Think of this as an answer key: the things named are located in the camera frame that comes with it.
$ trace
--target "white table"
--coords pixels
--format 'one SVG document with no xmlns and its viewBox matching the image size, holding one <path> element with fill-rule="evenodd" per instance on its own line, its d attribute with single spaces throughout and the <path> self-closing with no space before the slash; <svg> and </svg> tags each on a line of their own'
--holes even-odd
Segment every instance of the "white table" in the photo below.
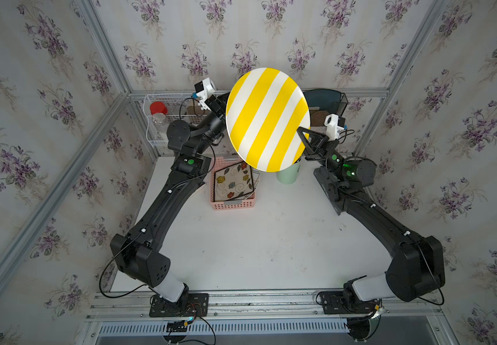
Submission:
<svg viewBox="0 0 497 345">
<path fill-rule="evenodd" d="M 158 159 L 137 220 L 160 193 L 173 161 Z M 291 185 L 261 173 L 248 209 L 212 210 L 205 184 L 184 204 L 162 245 L 170 272 L 190 290 L 267 290 L 341 288 L 386 271 L 388 252 L 355 218 L 335 213 L 313 175 L 317 166 L 302 160 Z M 111 291 L 139 285 L 118 272 Z"/>
</svg>

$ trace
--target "pink basket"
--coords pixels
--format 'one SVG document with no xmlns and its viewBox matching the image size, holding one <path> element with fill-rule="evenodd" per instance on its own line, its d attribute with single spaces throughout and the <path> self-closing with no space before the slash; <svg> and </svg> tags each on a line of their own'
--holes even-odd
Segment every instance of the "pink basket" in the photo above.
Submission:
<svg viewBox="0 0 497 345">
<path fill-rule="evenodd" d="M 232 157 L 216 157 L 216 164 L 214 165 L 214 169 L 211 171 L 211 177 L 209 180 L 209 188 L 210 188 L 210 201 L 212 208 L 216 211 L 218 210 L 228 210 L 228 209 L 245 209 L 248 207 L 253 207 L 254 202 L 256 200 L 256 192 L 252 194 L 250 199 L 245 200 L 230 200 L 224 202 L 214 202 L 214 175 L 216 171 L 221 170 L 225 167 L 229 167 L 235 163 L 241 162 L 242 159 L 239 156 Z"/>
</svg>

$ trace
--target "wire basket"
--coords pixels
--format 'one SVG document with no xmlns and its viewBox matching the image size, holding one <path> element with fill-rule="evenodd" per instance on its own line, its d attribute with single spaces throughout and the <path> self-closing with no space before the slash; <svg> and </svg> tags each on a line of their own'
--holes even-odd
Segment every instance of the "wire basket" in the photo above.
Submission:
<svg viewBox="0 0 497 345">
<path fill-rule="evenodd" d="M 229 167 L 235 163 L 241 162 L 242 159 L 239 157 L 216 157 L 216 162 L 214 163 L 214 168 L 210 173 L 210 179 L 208 180 L 208 188 L 210 191 L 210 202 L 212 208 L 215 211 L 218 210 L 229 210 L 229 209 L 245 209 L 254 206 L 256 201 L 256 191 L 252 192 L 250 199 L 240 199 L 240 200 L 227 200 L 224 202 L 215 202 L 214 200 L 214 176 L 216 171 L 221 170 L 225 167 Z"/>
<path fill-rule="evenodd" d="M 223 94 L 224 92 L 216 92 L 215 96 Z M 187 107 L 192 105 L 191 102 L 187 101 L 183 103 L 182 114 L 180 114 L 180 105 L 186 98 L 190 98 L 193 93 L 189 93 L 187 91 L 179 91 L 177 93 L 155 93 L 155 94 L 147 94 L 143 99 L 143 113 L 147 117 L 147 131 L 145 132 L 145 137 L 147 141 L 156 148 L 168 148 L 168 139 L 163 138 L 159 132 L 156 130 L 155 125 L 152 121 L 152 116 L 149 111 L 149 105 L 156 101 L 163 102 L 168 108 L 168 114 L 166 114 L 166 118 L 169 122 L 176 120 L 184 120 L 192 125 L 198 125 L 204 119 L 205 115 L 187 115 Z"/>
</svg>

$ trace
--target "mounting plate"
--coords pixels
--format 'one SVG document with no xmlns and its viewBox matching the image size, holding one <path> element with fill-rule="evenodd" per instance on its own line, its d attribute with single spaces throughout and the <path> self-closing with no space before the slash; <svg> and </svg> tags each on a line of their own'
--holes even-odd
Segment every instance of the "mounting plate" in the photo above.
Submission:
<svg viewBox="0 0 497 345">
<path fill-rule="evenodd" d="M 354 314 L 362 313 L 367 314 L 373 310 L 375 307 L 375 301 L 365 302 L 356 308 L 356 310 L 349 311 L 344 307 L 344 302 L 342 300 L 342 290 L 338 291 L 321 291 L 319 297 L 321 298 L 321 303 L 323 307 L 323 313 L 326 315 L 334 314 Z"/>
<path fill-rule="evenodd" d="M 150 317 L 170 317 L 170 316 L 189 316 L 196 314 L 197 316 L 206 316 L 208 312 L 208 294 L 189 294 L 187 297 L 187 309 L 184 313 L 179 313 L 177 308 L 171 306 L 169 302 L 156 296 L 153 298 Z"/>
</svg>

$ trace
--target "yellow striped plate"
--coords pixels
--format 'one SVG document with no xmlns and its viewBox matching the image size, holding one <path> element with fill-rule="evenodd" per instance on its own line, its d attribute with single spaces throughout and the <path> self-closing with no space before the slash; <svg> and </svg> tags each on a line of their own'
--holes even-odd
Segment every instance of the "yellow striped plate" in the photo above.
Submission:
<svg viewBox="0 0 497 345">
<path fill-rule="evenodd" d="M 273 68 L 257 68 L 233 86 L 226 125 L 233 147 L 245 162 L 275 172 L 302 155 L 304 144 L 296 129 L 310 128 L 310 113 L 293 79 Z"/>
</svg>

